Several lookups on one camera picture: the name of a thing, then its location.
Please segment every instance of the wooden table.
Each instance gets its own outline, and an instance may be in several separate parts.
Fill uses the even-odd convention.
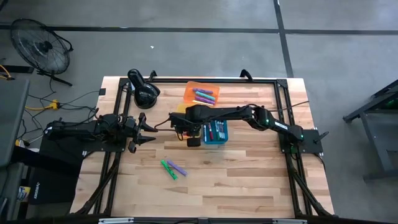
[[[104,77],[98,114],[112,113],[120,77]],[[287,79],[292,105],[307,101],[304,81]],[[264,105],[275,110],[274,87],[268,84],[217,84],[218,107]],[[156,83],[161,90],[156,105],[141,110],[132,102],[129,114],[145,112],[147,124],[154,126],[168,118],[182,103],[184,83]],[[293,108],[295,122],[313,128],[309,104]],[[169,128],[169,123],[160,128]],[[277,133],[252,129],[244,121],[228,121],[229,141],[224,146],[187,147],[173,132],[145,133],[156,140],[137,148],[135,154],[124,152],[119,167],[112,216],[128,217],[293,217],[292,199],[284,155]],[[81,208],[98,186],[104,153],[96,152],[83,162],[71,212]],[[161,166],[161,159],[171,159],[187,172],[174,181]],[[307,184],[314,196],[333,213],[325,171],[311,154],[303,155]],[[104,194],[103,206],[107,192]],[[304,211],[301,190],[300,208]]]

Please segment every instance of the concrete floor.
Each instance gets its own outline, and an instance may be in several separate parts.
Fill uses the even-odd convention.
[[[398,29],[395,0],[280,0],[280,6],[286,29]],[[0,12],[0,22],[18,17],[63,26],[277,28],[272,0],[11,0]],[[50,99],[60,101],[97,90],[103,76],[125,75],[130,68],[143,74],[156,70],[159,75],[224,77],[245,68],[254,77],[286,77],[277,34],[58,34],[75,48],[69,69],[60,76],[74,86],[53,83],[57,93]],[[398,37],[288,35],[287,43],[294,76],[305,79],[314,122],[320,131],[330,131],[323,147],[335,213],[398,222],[398,181],[363,182],[364,174],[380,170],[376,152],[359,121],[348,125],[342,120],[397,79]],[[0,48],[6,63],[26,65],[12,48],[8,31],[0,31]],[[31,80],[32,95],[50,92],[46,77],[16,77]],[[76,104],[94,106],[96,99],[92,94]],[[33,99],[27,104],[39,106]],[[38,120],[45,125],[60,116],[80,121],[86,113],[46,111]],[[24,117],[32,129],[29,116]]]

